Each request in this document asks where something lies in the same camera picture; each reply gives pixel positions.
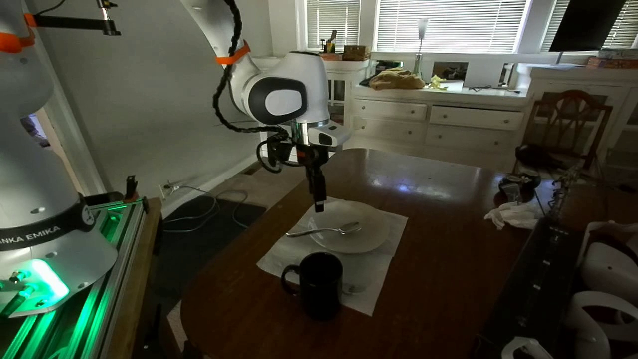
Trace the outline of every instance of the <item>black mug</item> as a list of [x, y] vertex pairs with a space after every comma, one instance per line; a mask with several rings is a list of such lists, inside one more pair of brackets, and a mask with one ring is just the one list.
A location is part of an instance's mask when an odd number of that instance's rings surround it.
[[[289, 271], [299, 275], [299, 287], [285, 281]], [[303, 309], [313, 319], [329, 319], [341, 309], [341, 275], [339, 257], [317, 251], [303, 257], [299, 265], [287, 265], [281, 273], [281, 285], [285, 291], [299, 295]]]

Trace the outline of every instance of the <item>utensil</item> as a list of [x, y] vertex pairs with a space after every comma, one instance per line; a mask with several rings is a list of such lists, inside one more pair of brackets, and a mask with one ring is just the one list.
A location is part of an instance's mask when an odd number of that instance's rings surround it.
[[309, 233], [317, 233], [317, 231], [335, 231], [339, 235], [348, 235], [348, 233], [356, 233], [360, 231], [360, 221], [348, 221], [344, 225], [339, 225], [339, 227], [315, 227], [315, 229], [309, 229], [309, 231], [297, 231], [297, 233], [285, 233], [287, 237], [301, 237], [301, 235], [309, 235]]

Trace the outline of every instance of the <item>white plate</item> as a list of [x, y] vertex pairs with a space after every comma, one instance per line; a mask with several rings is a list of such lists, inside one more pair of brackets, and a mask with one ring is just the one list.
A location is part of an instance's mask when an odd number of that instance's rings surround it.
[[313, 213], [307, 219], [307, 229], [317, 227], [341, 227], [350, 221], [360, 223], [360, 231], [352, 231], [346, 235], [341, 235], [337, 231], [317, 231], [309, 237], [335, 253], [364, 253], [380, 247], [384, 239], [390, 235], [388, 225], [384, 221], [378, 221], [374, 217], [374, 207], [358, 203], [358, 201], [344, 201], [344, 199], [333, 199], [325, 203], [325, 211]]

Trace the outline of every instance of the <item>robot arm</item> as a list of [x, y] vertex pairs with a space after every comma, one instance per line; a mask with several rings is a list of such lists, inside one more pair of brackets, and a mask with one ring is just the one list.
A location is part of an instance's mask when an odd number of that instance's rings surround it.
[[[269, 171], [279, 171], [295, 149], [297, 161], [305, 165], [315, 209], [323, 211], [327, 189], [321, 165], [329, 159], [329, 149], [348, 137], [348, 129], [329, 119], [321, 58], [293, 52], [261, 72], [247, 56], [247, 44], [241, 42], [241, 18], [233, 0], [183, 0], [183, 6], [205, 34], [217, 62], [225, 66], [215, 94], [217, 117], [235, 131], [271, 133], [257, 145], [259, 161]], [[217, 104], [225, 82], [235, 106], [257, 119], [259, 127], [235, 127], [223, 119]]]

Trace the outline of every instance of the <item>wooden table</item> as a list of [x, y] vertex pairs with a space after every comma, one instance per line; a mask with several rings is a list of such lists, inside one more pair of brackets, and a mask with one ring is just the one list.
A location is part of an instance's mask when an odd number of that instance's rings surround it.
[[[191, 345], [211, 357], [466, 357], [526, 237], [482, 219], [500, 175], [366, 149], [337, 153], [325, 173], [329, 195], [408, 217], [374, 315], [344, 307], [313, 321], [255, 265], [311, 205], [303, 183], [189, 285], [181, 319]], [[636, 197], [626, 197], [574, 189], [562, 223], [632, 219]]]

